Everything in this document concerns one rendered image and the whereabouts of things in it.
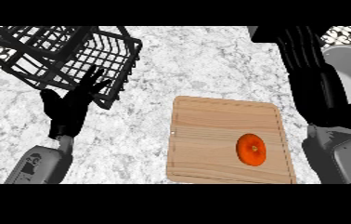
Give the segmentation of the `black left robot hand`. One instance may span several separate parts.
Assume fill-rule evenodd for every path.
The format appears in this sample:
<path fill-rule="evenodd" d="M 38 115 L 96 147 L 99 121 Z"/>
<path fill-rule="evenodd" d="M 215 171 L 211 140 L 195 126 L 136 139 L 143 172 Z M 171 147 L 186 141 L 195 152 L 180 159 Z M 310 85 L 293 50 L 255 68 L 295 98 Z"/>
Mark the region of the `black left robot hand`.
<path fill-rule="evenodd" d="M 40 91 L 44 113 L 50 118 L 48 137 L 51 139 L 62 136 L 74 138 L 79 134 L 93 96 L 110 84 L 110 80 L 96 82 L 103 71 L 103 69 L 96 70 L 96 66 L 91 65 L 78 86 L 63 97 L 51 89 L 46 88 Z"/>

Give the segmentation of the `orange round squash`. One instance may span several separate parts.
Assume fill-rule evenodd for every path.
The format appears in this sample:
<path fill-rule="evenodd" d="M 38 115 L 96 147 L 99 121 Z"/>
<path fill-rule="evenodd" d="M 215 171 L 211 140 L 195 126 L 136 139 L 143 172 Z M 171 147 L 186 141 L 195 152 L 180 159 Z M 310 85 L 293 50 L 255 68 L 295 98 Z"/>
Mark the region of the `orange round squash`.
<path fill-rule="evenodd" d="M 239 160 L 251 166 L 259 166 L 265 161 L 265 145 L 255 134 L 243 134 L 236 143 Z"/>

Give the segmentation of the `grey pot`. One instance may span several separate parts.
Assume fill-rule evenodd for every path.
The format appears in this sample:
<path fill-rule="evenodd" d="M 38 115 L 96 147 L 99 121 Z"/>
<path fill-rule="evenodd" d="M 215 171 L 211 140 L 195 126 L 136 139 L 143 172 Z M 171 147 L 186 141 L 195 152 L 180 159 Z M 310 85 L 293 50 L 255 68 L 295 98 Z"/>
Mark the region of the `grey pot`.
<path fill-rule="evenodd" d="M 351 103 L 351 46 L 332 46 L 321 51 L 324 61 L 330 64 L 341 77 L 341 82 Z"/>

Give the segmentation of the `pale wooden cutting board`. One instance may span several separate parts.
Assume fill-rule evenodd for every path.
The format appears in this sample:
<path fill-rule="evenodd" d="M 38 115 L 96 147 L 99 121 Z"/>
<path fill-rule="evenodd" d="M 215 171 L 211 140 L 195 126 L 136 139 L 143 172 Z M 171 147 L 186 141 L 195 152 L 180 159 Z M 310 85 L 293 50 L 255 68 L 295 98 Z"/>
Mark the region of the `pale wooden cutting board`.
<path fill-rule="evenodd" d="M 265 161 L 246 165 L 237 139 L 256 135 Z M 189 183 L 296 182 L 277 106 L 265 102 L 180 96 L 172 101 L 166 178 Z"/>

